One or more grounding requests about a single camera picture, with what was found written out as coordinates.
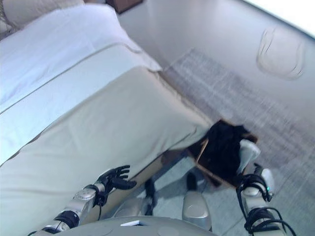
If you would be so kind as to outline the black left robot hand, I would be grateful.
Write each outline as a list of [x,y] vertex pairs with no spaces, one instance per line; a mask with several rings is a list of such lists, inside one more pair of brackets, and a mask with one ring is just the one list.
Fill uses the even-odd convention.
[[133,189],[137,182],[134,180],[128,180],[128,173],[130,171],[130,165],[120,166],[114,169],[110,169],[98,177],[95,186],[101,186],[100,192],[109,194],[113,189],[130,190]]

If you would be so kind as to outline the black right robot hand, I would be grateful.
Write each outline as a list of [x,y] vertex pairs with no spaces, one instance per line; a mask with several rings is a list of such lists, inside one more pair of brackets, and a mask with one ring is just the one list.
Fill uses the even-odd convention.
[[254,167],[255,167],[255,169],[254,169],[253,174],[255,176],[262,177],[262,172],[263,172],[264,168],[261,165],[259,165],[258,163],[254,163]]

